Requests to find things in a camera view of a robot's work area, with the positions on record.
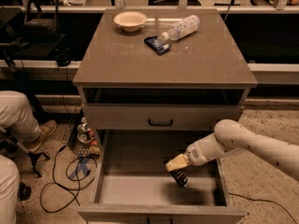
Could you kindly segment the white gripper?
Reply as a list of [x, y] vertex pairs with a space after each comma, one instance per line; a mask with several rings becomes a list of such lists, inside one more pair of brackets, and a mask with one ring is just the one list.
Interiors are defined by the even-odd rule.
[[195, 141], [186, 148], [185, 154], [179, 154], [175, 158], [168, 158], [164, 161], [167, 172], [183, 169], [189, 165], [201, 166], [209, 162], [204, 154], [203, 145], [200, 141]]

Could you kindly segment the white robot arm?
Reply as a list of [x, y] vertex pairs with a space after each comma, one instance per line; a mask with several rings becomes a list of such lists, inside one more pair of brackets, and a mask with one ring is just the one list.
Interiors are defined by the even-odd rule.
[[299, 180], [299, 146], [254, 133], [230, 119], [219, 121], [212, 134], [193, 142], [184, 153], [166, 161], [165, 170], [184, 187], [187, 177], [181, 169], [206, 164], [237, 148], [251, 152], [294, 180]]

